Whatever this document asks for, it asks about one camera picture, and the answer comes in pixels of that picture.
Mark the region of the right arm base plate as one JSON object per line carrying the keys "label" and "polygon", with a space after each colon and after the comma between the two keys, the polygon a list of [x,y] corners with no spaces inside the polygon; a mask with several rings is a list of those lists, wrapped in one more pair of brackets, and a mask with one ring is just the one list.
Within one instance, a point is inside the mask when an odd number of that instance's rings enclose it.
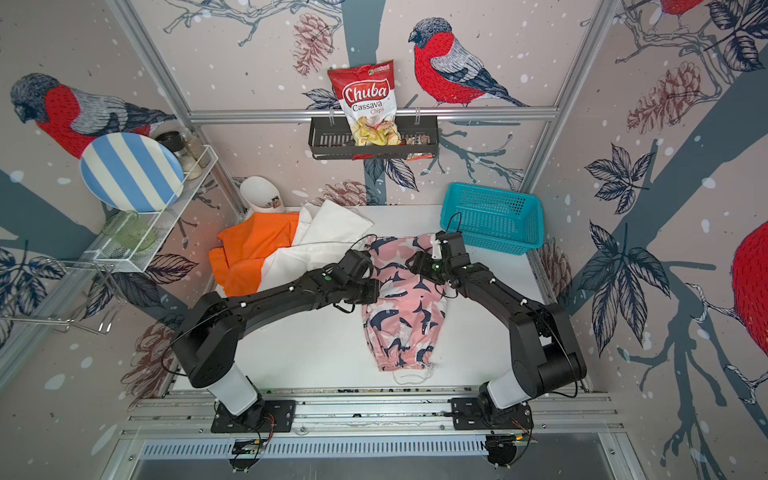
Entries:
{"label": "right arm base plate", "polygon": [[452,398],[450,404],[446,416],[452,419],[455,430],[529,431],[534,426],[527,404],[498,409],[484,395]]}

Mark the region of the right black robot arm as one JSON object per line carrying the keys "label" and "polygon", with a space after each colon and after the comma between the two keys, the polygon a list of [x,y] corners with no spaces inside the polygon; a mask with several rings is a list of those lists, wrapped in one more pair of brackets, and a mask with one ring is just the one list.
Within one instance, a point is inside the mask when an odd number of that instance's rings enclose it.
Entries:
{"label": "right black robot arm", "polygon": [[511,368],[481,386],[479,398],[487,411],[508,410],[568,385],[578,387],[586,377],[586,362],[564,308],[526,297],[488,266],[472,261],[460,232],[438,232],[432,250],[418,251],[406,267],[481,305],[507,328]]}

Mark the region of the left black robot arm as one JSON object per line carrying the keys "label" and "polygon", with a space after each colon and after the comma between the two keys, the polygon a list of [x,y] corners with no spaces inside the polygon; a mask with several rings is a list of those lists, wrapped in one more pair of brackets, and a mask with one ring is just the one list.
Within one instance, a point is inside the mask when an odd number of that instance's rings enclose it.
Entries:
{"label": "left black robot arm", "polygon": [[169,349],[195,388],[203,388],[235,417],[252,415],[261,395],[235,364],[245,336],[294,314],[328,306],[374,304],[381,282],[372,277],[366,251],[350,249],[336,263],[310,270],[262,292],[223,298],[203,295],[187,315]]}

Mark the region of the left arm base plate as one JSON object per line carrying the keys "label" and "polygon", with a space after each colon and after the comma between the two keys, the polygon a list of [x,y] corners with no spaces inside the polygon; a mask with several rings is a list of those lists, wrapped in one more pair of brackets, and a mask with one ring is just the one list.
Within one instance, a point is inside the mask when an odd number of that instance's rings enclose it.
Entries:
{"label": "left arm base plate", "polygon": [[234,415],[223,403],[217,402],[210,431],[216,434],[288,433],[295,410],[294,400],[259,399],[242,414]]}

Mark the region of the pink shark print shorts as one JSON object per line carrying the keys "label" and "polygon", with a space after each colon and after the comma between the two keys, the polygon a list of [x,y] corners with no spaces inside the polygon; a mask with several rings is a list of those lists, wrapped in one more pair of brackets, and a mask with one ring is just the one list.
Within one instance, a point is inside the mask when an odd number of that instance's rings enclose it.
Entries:
{"label": "pink shark print shorts", "polygon": [[362,310],[368,349],[378,369],[399,386],[425,383],[431,356],[445,322],[448,296],[428,278],[410,271],[417,253],[432,256],[435,236],[377,238],[366,245],[372,277],[381,282],[378,300]]}

